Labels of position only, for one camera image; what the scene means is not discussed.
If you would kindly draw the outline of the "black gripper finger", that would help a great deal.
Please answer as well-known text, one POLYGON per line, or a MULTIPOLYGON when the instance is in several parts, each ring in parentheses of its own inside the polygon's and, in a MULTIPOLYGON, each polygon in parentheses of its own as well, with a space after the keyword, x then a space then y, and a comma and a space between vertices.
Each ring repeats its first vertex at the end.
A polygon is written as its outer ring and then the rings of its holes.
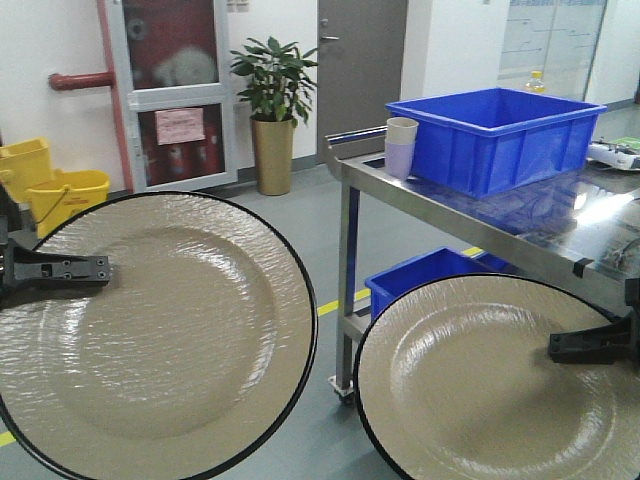
POLYGON ((631 320, 549 337, 547 353, 555 363, 613 364, 631 359, 631 320))
POLYGON ((27 289, 105 286, 111 280, 107 256, 43 253, 8 240, 8 293, 27 289))

